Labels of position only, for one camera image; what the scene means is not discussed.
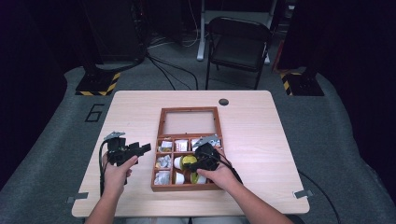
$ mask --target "person's left hand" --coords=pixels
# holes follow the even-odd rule
[[[125,178],[131,176],[130,169],[137,162],[137,156],[133,156],[123,165],[117,167],[107,163],[107,153],[102,158],[105,170],[105,190],[102,197],[113,197],[118,199],[124,190]]]

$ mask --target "forearm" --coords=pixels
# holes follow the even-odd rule
[[[114,215],[116,214],[116,208],[118,198],[114,196],[103,195],[96,206],[93,208],[90,216],[87,218],[87,224],[110,224],[113,223]]]
[[[257,197],[249,189],[234,182],[227,190],[241,207],[251,224],[255,223],[290,223],[291,221],[274,207]]]

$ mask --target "chair backrest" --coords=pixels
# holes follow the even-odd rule
[[[229,17],[216,17],[210,21],[210,34],[230,35],[267,42],[271,38],[270,30],[255,21],[243,21]]]

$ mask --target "black chair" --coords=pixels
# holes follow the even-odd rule
[[[209,52],[206,70],[207,90],[210,64],[256,73],[257,90],[262,67],[267,56],[272,34],[261,23],[228,17],[216,17],[208,24]]]

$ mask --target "person's right hand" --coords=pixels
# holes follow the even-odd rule
[[[215,147],[215,149],[220,153],[221,160],[228,163],[224,157],[224,151],[220,147]],[[198,175],[203,175],[204,177],[211,179],[219,188],[225,189],[228,191],[228,188],[231,188],[233,184],[239,183],[238,180],[233,175],[233,172],[225,166],[223,163],[220,163],[218,169],[215,171],[207,171],[203,169],[197,170]]]

